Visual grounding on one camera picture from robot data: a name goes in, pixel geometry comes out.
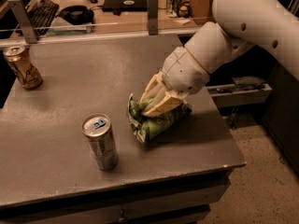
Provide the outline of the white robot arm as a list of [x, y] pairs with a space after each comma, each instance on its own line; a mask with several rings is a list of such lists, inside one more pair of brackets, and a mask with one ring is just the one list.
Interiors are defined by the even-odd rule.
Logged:
[[199, 92], [220, 66], [256, 45], [299, 78], [299, 20], [278, 0], [213, 0], [205, 23], [165, 59], [141, 96], [142, 115], [155, 118]]

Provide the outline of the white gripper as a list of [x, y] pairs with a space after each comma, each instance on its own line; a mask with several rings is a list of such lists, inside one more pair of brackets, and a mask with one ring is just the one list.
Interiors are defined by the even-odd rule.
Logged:
[[[164, 91], [163, 81], [173, 91]], [[204, 68], [184, 47], [177, 47], [165, 59], [162, 72], [151, 78], [143, 92], [141, 101], [151, 99], [151, 102], [142, 115], [155, 118], [180, 106], [184, 102], [182, 97], [196, 94], [208, 81], [209, 74]]]

